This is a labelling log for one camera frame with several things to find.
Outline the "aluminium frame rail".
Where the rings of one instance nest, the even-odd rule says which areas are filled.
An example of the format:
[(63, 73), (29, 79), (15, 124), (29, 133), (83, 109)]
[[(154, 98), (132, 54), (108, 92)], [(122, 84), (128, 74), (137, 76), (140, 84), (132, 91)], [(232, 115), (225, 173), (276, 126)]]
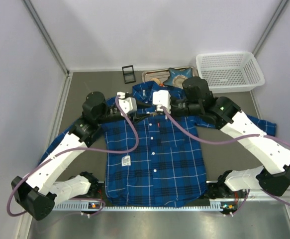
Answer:
[(243, 193), (244, 198), (238, 200), (238, 205), (234, 204), (234, 200), (230, 198), (218, 198), (202, 199), (198, 200), (197, 206), (183, 206), (179, 208), (174, 207), (137, 207), (137, 206), (110, 206), (109, 203), (103, 202), (100, 199), (88, 200), (84, 198), (79, 200), (64, 201), (52, 208), (48, 208), (43, 213), (40, 213), (40, 219), (47, 217), (52, 211), (67, 211), (67, 212), (78, 212), (85, 214), (92, 214), (97, 212), (193, 212), (193, 211), (206, 211), (206, 212), (220, 212), (224, 215), (235, 215), (246, 201), (279, 201), (280, 203), (290, 207), (290, 189), (287, 190), (285, 197), (277, 197), (268, 194), (263, 190), (251, 190), (249, 193)]

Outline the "blue star-shaped dish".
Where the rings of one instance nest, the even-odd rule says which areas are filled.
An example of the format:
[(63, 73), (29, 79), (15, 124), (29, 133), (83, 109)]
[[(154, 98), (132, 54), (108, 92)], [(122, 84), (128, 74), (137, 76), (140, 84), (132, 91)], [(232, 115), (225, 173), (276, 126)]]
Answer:
[(191, 77), (198, 76), (198, 71), (193, 67), (169, 68), (169, 77), (163, 82), (164, 86), (183, 88), (183, 82)]

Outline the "blue plaid shirt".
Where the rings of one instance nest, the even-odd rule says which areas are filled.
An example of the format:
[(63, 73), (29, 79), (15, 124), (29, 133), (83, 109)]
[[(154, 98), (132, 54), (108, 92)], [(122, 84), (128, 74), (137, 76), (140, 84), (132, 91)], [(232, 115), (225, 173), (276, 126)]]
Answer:
[(124, 120), (102, 124), (110, 150), (105, 193), (113, 205), (182, 207), (207, 192), (201, 145), (191, 135), (210, 124), (197, 116), (177, 121), (154, 116), (134, 128)]

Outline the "silver metal tray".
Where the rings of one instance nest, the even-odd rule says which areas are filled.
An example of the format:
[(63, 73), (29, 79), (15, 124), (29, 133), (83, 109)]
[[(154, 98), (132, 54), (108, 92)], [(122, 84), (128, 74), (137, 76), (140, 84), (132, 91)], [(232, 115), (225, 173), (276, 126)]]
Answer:
[[(195, 67), (192, 66), (184, 66), (184, 67), (175, 67), (176, 70), (185, 70), (187, 68), (191, 68), (193, 71), (193, 76), (198, 76), (198, 71)], [(142, 73), (142, 82), (150, 81), (152, 78), (157, 78), (161, 83), (166, 81), (170, 76), (169, 69), (159, 69), (159, 70), (148, 70)]]

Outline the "white plastic basket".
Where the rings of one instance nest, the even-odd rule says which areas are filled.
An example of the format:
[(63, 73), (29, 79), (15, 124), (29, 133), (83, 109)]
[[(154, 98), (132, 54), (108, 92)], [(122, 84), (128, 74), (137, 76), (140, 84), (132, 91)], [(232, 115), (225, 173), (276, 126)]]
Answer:
[(216, 94), (249, 92), (265, 84), (264, 74), (251, 52), (199, 54), (196, 68)]

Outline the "orange cup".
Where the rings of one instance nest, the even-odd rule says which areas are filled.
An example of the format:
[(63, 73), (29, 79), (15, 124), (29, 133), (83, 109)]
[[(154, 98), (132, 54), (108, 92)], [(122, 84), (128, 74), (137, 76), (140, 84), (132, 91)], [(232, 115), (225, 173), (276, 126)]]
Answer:
[(155, 82), (159, 86), (163, 86), (163, 83), (158, 78), (152, 78), (152, 79), (150, 79), (150, 81)]

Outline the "black brooch box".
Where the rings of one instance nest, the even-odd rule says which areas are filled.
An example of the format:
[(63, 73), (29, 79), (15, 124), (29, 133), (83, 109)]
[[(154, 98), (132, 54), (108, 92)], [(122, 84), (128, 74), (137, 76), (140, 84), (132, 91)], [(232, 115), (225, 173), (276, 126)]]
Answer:
[(133, 65), (122, 66), (123, 79), (125, 84), (135, 83), (136, 77)]

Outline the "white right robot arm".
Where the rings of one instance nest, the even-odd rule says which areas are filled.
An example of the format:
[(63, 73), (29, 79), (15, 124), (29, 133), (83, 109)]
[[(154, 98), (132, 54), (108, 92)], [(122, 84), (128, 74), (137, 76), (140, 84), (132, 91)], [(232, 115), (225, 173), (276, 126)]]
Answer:
[[(190, 139), (210, 145), (239, 143), (258, 159), (261, 166), (257, 168), (228, 170), (218, 178), (228, 190), (262, 190), (279, 197), (290, 186), (290, 145), (260, 129), (230, 98), (215, 97), (206, 80), (184, 80), (180, 96), (169, 94), (167, 112), (171, 122)], [(193, 135), (175, 120), (189, 116), (198, 117), (231, 139), (208, 141)]]

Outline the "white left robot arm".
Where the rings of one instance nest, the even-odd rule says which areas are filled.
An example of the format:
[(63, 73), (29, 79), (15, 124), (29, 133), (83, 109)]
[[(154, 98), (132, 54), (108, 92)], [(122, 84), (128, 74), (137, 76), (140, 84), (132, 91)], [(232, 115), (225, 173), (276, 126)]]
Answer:
[[(18, 217), (29, 213), (39, 221), (47, 217), (56, 205), (87, 194), (96, 180), (90, 173), (83, 172), (65, 182), (56, 180), (85, 151), (108, 154), (134, 151), (139, 144), (134, 124), (142, 120), (136, 112), (149, 107), (150, 104), (137, 100), (129, 93), (118, 92), (112, 106), (107, 104), (103, 93), (89, 93), (82, 105), (82, 115), (70, 126), (59, 144), (30, 173), (12, 180), (12, 192), (6, 205), (8, 215)], [(134, 132), (135, 144), (126, 150), (93, 148), (92, 144), (103, 134), (101, 125), (117, 121), (129, 124)]]

